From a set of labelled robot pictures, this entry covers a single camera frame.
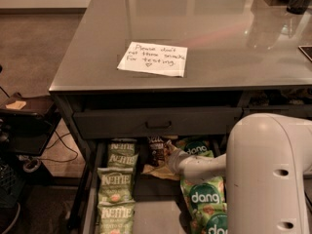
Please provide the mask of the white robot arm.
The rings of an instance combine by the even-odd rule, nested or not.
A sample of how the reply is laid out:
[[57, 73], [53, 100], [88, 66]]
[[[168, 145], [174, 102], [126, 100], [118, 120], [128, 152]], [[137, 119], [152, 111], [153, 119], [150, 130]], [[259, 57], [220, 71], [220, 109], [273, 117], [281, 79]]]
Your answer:
[[216, 158], [176, 149], [170, 170], [200, 183], [226, 179], [228, 234], [310, 234], [303, 175], [312, 167], [312, 121], [256, 113], [240, 120]]

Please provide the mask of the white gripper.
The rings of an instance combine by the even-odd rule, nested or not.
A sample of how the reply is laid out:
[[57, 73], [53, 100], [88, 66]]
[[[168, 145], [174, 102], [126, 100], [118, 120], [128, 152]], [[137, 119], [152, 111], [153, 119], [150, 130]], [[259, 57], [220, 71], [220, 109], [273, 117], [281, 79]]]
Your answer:
[[177, 149], [170, 140], [166, 142], [169, 153], [171, 154], [168, 160], [169, 169], [176, 175], [189, 176], [187, 164], [191, 160], [191, 156], [181, 149]]

